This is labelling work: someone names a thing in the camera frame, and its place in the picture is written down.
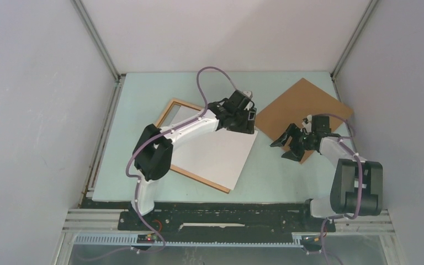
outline table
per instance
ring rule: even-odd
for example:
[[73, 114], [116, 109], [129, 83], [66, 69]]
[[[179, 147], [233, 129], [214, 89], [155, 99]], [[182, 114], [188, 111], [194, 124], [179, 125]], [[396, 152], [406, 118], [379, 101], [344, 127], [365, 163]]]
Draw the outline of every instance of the table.
[[[203, 105], [195, 75], [194, 72], [127, 74], [98, 172], [94, 201], [132, 200], [136, 181], [128, 178], [124, 170], [140, 134], [146, 125], [158, 119], [172, 98]], [[328, 72], [230, 72], [229, 75], [238, 89], [253, 92], [258, 111], [301, 78], [336, 98]], [[200, 82], [208, 101], [221, 100], [233, 91], [218, 72], [203, 72]], [[344, 125], [335, 132], [348, 135]], [[230, 194], [169, 171], [160, 180], [156, 201], [292, 203], [330, 193], [335, 169], [326, 158], [315, 152], [300, 165], [281, 158], [283, 150], [269, 147], [271, 142], [264, 133], [258, 133]]]

